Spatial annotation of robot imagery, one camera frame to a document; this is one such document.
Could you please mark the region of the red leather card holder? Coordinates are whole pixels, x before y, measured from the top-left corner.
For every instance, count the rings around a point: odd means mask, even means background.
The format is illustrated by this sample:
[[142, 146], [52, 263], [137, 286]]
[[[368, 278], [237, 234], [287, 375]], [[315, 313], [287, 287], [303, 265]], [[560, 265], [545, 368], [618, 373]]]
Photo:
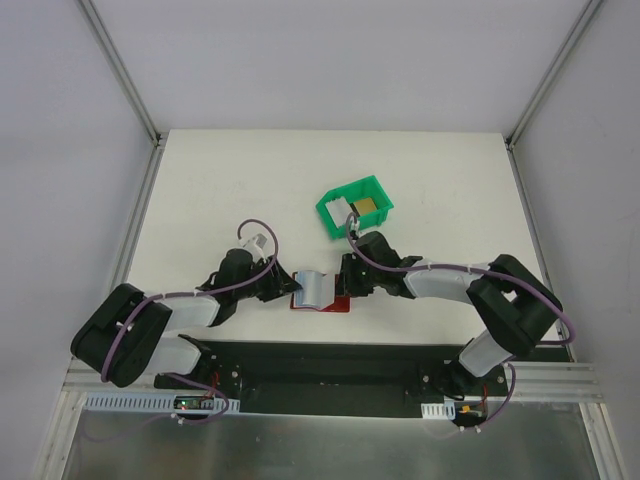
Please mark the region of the red leather card holder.
[[295, 272], [293, 279], [299, 284], [291, 297], [291, 310], [310, 310], [323, 313], [349, 313], [351, 299], [338, 293], [337, 275], [313, 270]]

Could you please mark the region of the green plastic bin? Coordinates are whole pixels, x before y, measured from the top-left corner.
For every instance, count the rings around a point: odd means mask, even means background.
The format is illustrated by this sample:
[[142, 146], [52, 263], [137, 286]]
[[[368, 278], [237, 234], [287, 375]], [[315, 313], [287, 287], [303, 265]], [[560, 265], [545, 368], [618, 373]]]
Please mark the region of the green plastic bin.
[[376, 176], [370, 175], [327, 191], [316, 203], [322, 224], [332, 240], [346, 236], [350, 214], [361, 229], [382, 225], [394, 204]]

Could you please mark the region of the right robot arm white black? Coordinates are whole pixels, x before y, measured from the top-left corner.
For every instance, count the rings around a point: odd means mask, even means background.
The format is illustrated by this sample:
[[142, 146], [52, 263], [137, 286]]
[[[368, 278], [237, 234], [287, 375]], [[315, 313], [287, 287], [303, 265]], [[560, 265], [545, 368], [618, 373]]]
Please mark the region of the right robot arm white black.
[[376, 288], [407, 299], [439, 298], [473, 306], [485, 330], [472, 339], [437, 377], [461, 394], [481, 388], [494, 367], [528, 355], [546, 340], [562, 318], [559, 300], [515, 257], [499, 255], [487, 264], [432, 263], [421, 256], [400, 257], [378, 231], [347, 240], [353, 249], [342, 257], [340, 281], [346, 295], [366, 297]]

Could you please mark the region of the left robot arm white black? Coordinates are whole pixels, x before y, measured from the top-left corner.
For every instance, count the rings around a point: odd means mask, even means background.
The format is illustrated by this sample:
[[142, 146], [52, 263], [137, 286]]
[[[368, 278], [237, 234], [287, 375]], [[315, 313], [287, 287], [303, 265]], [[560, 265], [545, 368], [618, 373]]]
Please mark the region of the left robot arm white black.
[[118, 387], [145, 373], [169, 371], [199, 389], [210, 380], [210, 363], [197, 347], [167, 338], [167, 332], [219, 326], [244, 299], [269, 302], [301, 289], [273, 256], [256, 260], [248, 250], [234, 248], [192, 292], [148, 296], [129, 283], [118, 285], [75, 334], [70, 351], [103, 382]]

